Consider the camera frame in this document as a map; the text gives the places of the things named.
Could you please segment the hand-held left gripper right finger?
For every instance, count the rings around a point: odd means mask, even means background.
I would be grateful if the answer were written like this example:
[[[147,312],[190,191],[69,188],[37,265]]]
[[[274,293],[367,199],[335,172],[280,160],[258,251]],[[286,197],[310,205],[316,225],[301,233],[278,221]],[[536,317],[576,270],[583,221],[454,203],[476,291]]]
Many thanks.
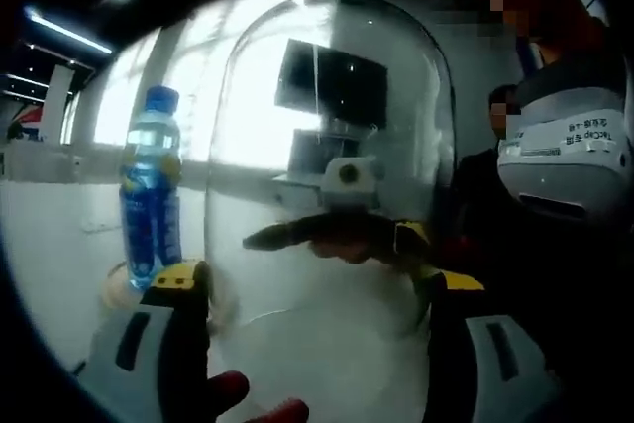
[[[561,385],[540,346],[484,290],[452,289],[442,273],[429,298],[424,422],[559,422]]]

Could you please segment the person's left hand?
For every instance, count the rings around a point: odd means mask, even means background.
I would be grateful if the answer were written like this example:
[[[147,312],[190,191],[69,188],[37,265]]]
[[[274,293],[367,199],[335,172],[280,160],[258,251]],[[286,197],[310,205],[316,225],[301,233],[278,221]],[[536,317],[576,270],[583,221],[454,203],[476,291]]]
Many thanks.
[[[206,393],[211,400],[211,422],[216,422],[220,416],[245,400],[249,391],[249,380],[239,371],[230,370],[209,378]],[[309,413],[309,407],[302,400],[290,398],[274,409],[249,419],[249,422],[306,423]]]

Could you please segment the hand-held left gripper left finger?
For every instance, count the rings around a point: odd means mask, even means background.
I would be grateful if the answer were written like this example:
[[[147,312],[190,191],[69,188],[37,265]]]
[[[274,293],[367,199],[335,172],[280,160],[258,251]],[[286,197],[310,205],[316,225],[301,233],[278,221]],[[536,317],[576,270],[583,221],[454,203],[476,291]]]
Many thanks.
[[[205,261],[156,275],[140,302],[115,311],[96,333],[84,391],[112,422],[184,422],[200,412],[210,339]]]

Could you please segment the person's right hand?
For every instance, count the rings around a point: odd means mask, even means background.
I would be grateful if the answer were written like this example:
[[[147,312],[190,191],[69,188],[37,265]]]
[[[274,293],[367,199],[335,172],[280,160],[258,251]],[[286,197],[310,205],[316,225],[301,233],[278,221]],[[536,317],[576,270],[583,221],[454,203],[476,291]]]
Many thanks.
[[[376,260],[382,264],[398,266],[400,258],[387,244],[375,241],[312,240],[309,249],[318,258],[340,259],[347,264],[363,264]]]

